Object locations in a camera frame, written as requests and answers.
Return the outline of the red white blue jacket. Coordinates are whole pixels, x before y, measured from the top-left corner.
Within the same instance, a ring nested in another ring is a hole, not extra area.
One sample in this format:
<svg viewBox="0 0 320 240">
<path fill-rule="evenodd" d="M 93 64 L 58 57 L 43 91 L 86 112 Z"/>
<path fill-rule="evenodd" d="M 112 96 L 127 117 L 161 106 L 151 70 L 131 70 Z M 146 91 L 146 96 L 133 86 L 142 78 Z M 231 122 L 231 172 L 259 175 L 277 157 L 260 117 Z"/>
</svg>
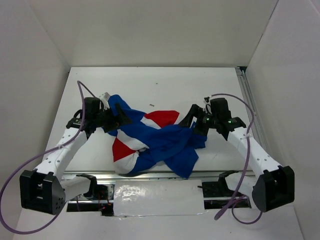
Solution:
<svg viewBox="0 0 320 240">
<path fill-rule="evenodd" d="M 113 113 L 119 104 L 132 123 L 110 131 L 113 166 L 117 174 L 137 174 L 165 163 L 176 175 L 189 178 L 199 158 L 196 150 L 206 146 L 207 137 L 195 134 L 190 127 L 178 126 L 181 114 L 176 110 L 145 113 L 132 109 L 119 95 L 108 104 Z"/>
</svg>

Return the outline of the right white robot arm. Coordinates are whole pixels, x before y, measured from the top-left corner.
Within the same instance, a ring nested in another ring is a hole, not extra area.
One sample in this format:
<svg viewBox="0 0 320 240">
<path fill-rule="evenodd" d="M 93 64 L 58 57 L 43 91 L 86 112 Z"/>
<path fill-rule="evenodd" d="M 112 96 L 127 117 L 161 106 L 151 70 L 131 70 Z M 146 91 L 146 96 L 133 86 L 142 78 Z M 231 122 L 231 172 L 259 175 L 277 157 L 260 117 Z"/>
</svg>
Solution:
<svg viewBox="0 0 320 240">
<path fill-rule="evenodd" d="M 265 213 L 295 200 L 295 173 L 290 166 L 274 160 L 250 135 L 250 130 L 239 117 L 232 117 L 228 101 L 224 98 L 205 98 L 206 106 L 193 104 L 179 123 L 190 127 L 196 118 L 193 132 L 206 136 L 215 129 L 244 157 L 245 167 L 251 168 L 255 179 L 234 170 L 219 175 L 218 190 L 223 196 L 242 194 L 249 198 L 253 208 Z"/>
</svg>

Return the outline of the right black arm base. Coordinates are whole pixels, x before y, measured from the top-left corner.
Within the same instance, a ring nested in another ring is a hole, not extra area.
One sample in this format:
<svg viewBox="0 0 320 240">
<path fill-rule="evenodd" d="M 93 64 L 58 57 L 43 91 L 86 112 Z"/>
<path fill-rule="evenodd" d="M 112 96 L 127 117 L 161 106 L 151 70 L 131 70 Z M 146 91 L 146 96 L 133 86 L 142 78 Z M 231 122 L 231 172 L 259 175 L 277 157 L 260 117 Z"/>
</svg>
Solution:
<svg viewBox="0 0 320 240">
<path fill-rule="evenodd" d="M 205 210 L 221 209 L 228 203 L 234 191 L 227 187 L 226 177 L 237 173 L 234 170 L 226 171 L 218 176 L 217 181 L 205 181 L 197 186 L 202 190 Z"/>
</svg>

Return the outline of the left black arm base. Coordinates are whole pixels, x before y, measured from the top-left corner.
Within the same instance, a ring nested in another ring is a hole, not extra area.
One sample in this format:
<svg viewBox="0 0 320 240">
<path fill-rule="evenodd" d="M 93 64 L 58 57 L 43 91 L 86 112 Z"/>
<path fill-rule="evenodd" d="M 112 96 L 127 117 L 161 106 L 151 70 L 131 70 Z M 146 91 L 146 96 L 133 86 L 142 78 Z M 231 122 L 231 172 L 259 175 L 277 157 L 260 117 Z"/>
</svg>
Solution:
<svg viewBox="0 0 320 240">
<path fill-rule="evenodd" d="M 99 184 L 89 174 L 78 174 L 63 186 L 68 212 L 100 212 L 103 216 L 114 215 L 114 184 Z"/>
</svg>

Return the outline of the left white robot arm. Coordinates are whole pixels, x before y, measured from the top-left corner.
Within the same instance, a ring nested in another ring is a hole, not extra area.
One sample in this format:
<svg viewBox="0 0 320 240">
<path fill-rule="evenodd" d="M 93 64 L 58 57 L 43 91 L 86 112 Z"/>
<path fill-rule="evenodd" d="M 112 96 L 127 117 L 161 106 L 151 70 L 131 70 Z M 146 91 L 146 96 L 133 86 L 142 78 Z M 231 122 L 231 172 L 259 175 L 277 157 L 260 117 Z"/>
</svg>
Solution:
<svg viewBox="0 0 320 240">
<path fill-rule="evenodd" d="M 57 215 L 66 202 L 79 195 L 88 200 L 97 197 L 99 187 L 95 176 L 82 173 L 64 180 L 64 172 L 96 129 L 101 128 L 108 133 L 130 123 L 132 120 L 118 102 L 110 108 L 105 99 L 84 98 L 82 108 L 68 121 L 56 147 L 46 153 L 45 159 L 33 170 L 24 170 L 20 175 L 21 206 Z"/>
</svg>

